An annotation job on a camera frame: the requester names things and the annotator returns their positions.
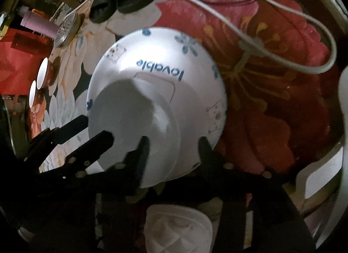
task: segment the yellow flower stamen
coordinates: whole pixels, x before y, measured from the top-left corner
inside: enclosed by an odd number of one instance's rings
[[[296,78],[296,74],[293,71],[286,71],[286,73],[283,76],[261,73],[261,72],[253,71],[248,68],[244,68],[242,72],[261,76],[268,79],[279,79],[279,80],[285,80],[285,81],[293,81]]]
[[[243,16],[241,18],[241,22],[239,24],[239,28],[242,31],[246,32],[246,29],[248,28],[248,25],[249,25],[249,22],[250,22],[251,19],[252,19],[252,17],[250,17],[250,16]]]
[[[236,41],[233,41],[230,37],[230,34],[227,32],[227,27],[226,27],[226,24],[225,23],[222,23],[222,32],[225,34],[225,37],[226,39],[230,42],[231,45],[236,45],[237,42]]]
[[[275,34],[273,34],[272,38],[270,38],[269,40],[264,41],[264,43],[267,44],[267,43],[272,42],[272,41],[280,42],[280,40],[281,40],[281,36],[279,36],[279,34],[275,33]]]
[[[208,38],[205,38],[204,39],[204,45],[205,47],[207,47],[208,50],[211,50],[211,51],[214,51],[215,50],[215,45],[213,44],[213,42],[208,39]]]
[[[203,27],[204,33],[208,35],[208,37],[213,41],[214,46],[229,60],[231,58],[223,51],[223,49],[220,47],[218,41],[214,37],[214,28],[210,25],[204,26]]]
[[[284,44],[279,44],[278,49],[268,49],[270,52],[274,54],[283,54],[285,53],[289,48]]]
[[[228,70],[232,69],[231,65],[224,64],[221,62],[217,62],[216,65],[218,66],[219,69],[228,69]]]
[[[251,86],[253,86],[255,89],[263,92],[263,93],[266,93],[266,94],[269,94],[269,95],[272,95],[274,97],[277,97],[277,98],[281,98],[283,100],[290,100],[290,94],[287,92],[287,91],[282,91],[281,93],[277,93],[277,92],[274,92],[274,91],[271,91],[271,90],[268,90],[268,89],[265,89],[265,88],[262,88],[258,85],[256,85],[255,83],[253,83],[248,77],[246,77],[245,75],[241,74],[241,76],[243,77],[243,79],[245,81],[247,81]]]
[[[264,23],[264,22],[259,23],[259,24],[258,24],[258,27],[257,27],[257,29],[256,29],[256,36],[258,37],[258,36],[259,36],[259,33],[260,33],[261,31],[263,31],[263,30],[266,30],[267,27],[268,27],[268,25],[267,25],[266,23]]]
[[[222,77],[229,78],[231,79],[231,81],[233,81],[233,79],[236,77],[236,73],[234,73],[233,71],[226,71],[226,72],[221,72],[220,73]]]
[[[243,85],[241,79],[240,79],[238,76],[236,77],[236,79],[237,79],[237,81],[238,81],[238,84],[239,84],[240,87],[242,88],[242,90],[243,90],[245,96],[246,96],[249,100],[251,100],[252,102],[254,102],[254,103],[259,107],[260,111],[262,111],[262,112],[266,111],[266,110],[267,110],[267,106],[268,106],[267,102],[266,102],[265,100],[252,97],[252,96],[247,92],[247,90],[245,89],[245,87],[244,87],[244,85]]]
[[[232,107],[234,108],[235,111],[240,110],[241,101],[239,100],[238,95],[233,88],[231,88],[231,95],[229,97],[229,100],[231,101]]]

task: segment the electrical cable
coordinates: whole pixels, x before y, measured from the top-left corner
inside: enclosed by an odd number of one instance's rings
[[[323,30],[323,32],[326,34],[326,36],[328,37],[328,40],[330,42],[331,54],[330,54],[328,61],[325,64],[323,64],[322,66],[318,66],[318,67],[304,66],[304,65],[289,61],[287,59],[284,59],[284,58],[282,58],[274,53],[271,53],[270,51],[268,51],[264,48],[263,44],[260,44],[259,40],[255,40],[255,39],[251,38],[250,36],[246,35],[243,31],[238,29],[238,27],[236,25],[231,23],[229,21],[229,19],[227,19],[225,16],[223,16],[222,14],[220,14],[219,12],[214,10],[209,5],[205,4],[204,2],[201,2],[200,0],[189,0],[189,1],[200,6],[201,8],[208,11],[209,13],[211,13],[212,15],[214,15],[215,17],[220,19],[222,22],[224,22],[229,28],[231,28],[236,33],[237,36],[239,36],[241,38],[241,40],[243,40],[247,45],[255,48],[258,52],[260,52],[263,55],[263,57],[266,56],[266,57],[278,62],[279,64],[281,64],[287,68],[291,68],[293,70],[296,70],[296,71],[299,71],[302,73],[320,74],[320,73],[324,73],[324,72],[328,71],[335,64],[335,59],[337,56],[337,45],[336,45],[335,39],[333,38],[332,33],[319,20],[317,20],[317,19],[315,19],[315,18],[313,18],[313,17],[311,17],[303,12],[298,12],[297,10],[294,10],[290,7],[284,6],[284,5],[278,3],[274,0],[265,0],[268,3],[274,5],[282,10],[285,10],[287,12],[291,12],[291,13],[294,13],[294,14],[299,15],[301,17],[304,17],[305,19],[311,21],[312,23],[314,23],[315,25],[317,25],[319,28],[321,28]]]

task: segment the blue flower pattern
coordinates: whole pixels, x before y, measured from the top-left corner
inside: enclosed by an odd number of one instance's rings
[[[93,100],[90,99],[88,102],[87,102],[87,110],[90,110],[92,108],[92,105],[93,105]]]
[[[197,56],[196,50],[193,48],[193,46],[197,43],[195,39],[190,38],[189,36],[185,35],[184,33],[180,33],[180,36],[174,37],[175,41],[177,41],[179,44],[183,44],[182,47],[182,53],[187,54],[190,50],[194,56]]]
[[[143,29],[142,33],[143,33],[143,35],[146,36],[146,37],[148,37],[148,36],[151,35],[150,29]]]
[[[220,74],[219,68],[217,68],[217,66],[214,64],[214,65],[212,66],[212,70],[213,70],[213,72],[214,72],[214,78],[217,79],[217,78],[219,77],[219,74]]]

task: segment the red flower pattern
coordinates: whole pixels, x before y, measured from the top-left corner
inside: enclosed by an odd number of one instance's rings
[[[281,57],[306,66],[319,66],[328,57],[320,34],[302,17],[263,0],[238,6],[232,2],[245,0],[204,1]],[[275,1],[301,10],[292,0]],[[260,57],[225,24],[186,0],[168,0],[157,6],[162,15],[154,26],[192,36],[220,69],[229,107],[216,149],[229,162],[259,174],[265,167],[285,172],[297,160],[313,160],[330,130],[323,95],[336,92],[337,73],[306,75]]]

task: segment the pink bottle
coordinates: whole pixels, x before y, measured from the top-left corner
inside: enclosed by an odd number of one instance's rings
[[[52,39],[56,37],[56,33],[59,29],[58,25],[30,11],[25,13],[20,24]]]

